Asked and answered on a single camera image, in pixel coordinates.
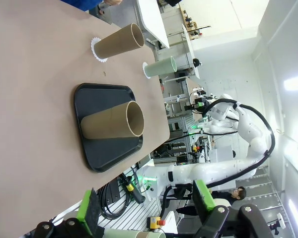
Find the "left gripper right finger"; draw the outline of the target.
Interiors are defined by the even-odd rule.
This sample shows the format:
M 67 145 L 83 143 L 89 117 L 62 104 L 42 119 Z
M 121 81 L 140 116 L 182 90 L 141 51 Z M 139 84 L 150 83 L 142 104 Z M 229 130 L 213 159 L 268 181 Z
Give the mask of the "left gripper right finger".
M 238 210 L 216 205 L 202 180 L 193 182 L 192 200 L 202 226 L 193 238 L 271 238 L 271 230 L 253 204 Z

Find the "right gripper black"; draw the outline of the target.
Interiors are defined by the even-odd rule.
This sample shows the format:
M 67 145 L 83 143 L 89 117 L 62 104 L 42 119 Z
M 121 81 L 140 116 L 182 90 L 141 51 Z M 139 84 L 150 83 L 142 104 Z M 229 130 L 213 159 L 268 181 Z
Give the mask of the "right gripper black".
M 209 106 L 209 101 L 206 98 L 195 99 L 195 110 L 203 111 Z

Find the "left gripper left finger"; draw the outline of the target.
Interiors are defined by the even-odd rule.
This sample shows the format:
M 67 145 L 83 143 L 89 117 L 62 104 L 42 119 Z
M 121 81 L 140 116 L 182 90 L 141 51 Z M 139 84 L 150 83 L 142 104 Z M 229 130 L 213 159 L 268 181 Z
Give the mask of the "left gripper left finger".
M 57 226 L 50 221 L 40 222 L 31 238 L 101 238 L 99 215 L 98 195 L 94 189 L 87 190 L 74 217 L 63 220 Z

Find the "dark-haired person black top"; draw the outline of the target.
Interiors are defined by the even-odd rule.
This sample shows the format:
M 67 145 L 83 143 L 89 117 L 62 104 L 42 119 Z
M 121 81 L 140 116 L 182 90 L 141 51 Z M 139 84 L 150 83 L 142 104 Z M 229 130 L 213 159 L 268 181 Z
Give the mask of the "dark-haired person black top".
M 246 197 L 246 189 L 240 186 L 232 192 L 212 191 L 211 195 L 213 199 L 225 199 L 232 205 L 234 202 L 243 200 Z

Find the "black yellow hand tool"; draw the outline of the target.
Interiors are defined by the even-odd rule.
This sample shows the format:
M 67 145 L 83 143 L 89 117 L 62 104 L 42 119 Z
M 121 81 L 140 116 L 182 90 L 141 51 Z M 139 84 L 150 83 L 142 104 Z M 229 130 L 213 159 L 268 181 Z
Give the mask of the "black yellow hand tool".
M 131 176 L 126 176 L 124 173 L 119 175 L 119 178 L 123 186 L 127 189 L 127 193 L 130 194 L 133 199 L 138 203 L 142 204 L 145 201 L 145 197 L 140 193 L 139 189 L 132 182 Z

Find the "yellow emergency stop box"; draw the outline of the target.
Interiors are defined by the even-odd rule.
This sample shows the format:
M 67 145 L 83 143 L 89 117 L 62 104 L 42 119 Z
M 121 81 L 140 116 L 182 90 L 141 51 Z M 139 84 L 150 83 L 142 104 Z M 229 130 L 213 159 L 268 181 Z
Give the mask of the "yellow emergency stop box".
M 147 228 L 148 229 L 159 229 L 165 226 L 166 221 L 162 220 L 161 217 L 147 217 Z

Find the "black plastic tray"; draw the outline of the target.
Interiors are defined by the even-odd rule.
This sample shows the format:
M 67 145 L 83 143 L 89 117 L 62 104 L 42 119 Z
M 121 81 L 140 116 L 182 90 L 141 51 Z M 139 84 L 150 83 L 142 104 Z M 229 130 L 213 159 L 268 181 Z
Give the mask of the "black plastic tray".
M 74 92 L 74 112 L 86 165 L 92 171 L 104 172 L 139 151 L 143 136 L 87 139 L 81 121 L 85 116 L 134 101 L 133 91 L 124 85 L 83 83 Z

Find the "white folding table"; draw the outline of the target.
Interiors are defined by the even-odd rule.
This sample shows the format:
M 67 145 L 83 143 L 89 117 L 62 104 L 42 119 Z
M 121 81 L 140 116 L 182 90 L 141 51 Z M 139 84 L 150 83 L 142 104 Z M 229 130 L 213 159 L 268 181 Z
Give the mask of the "white folding table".
M 144 28 L 169 49 L 169 42 L 156 0 L 136 0 Z

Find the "person in blue shirt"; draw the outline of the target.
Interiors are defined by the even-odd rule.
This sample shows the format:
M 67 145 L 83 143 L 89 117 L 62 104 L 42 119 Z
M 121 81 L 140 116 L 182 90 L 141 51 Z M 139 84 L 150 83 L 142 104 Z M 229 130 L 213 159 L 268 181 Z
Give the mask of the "person in blue shirt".
M 103 0 L 61 0 L 82 11 L 87 11 L 98 6 Z

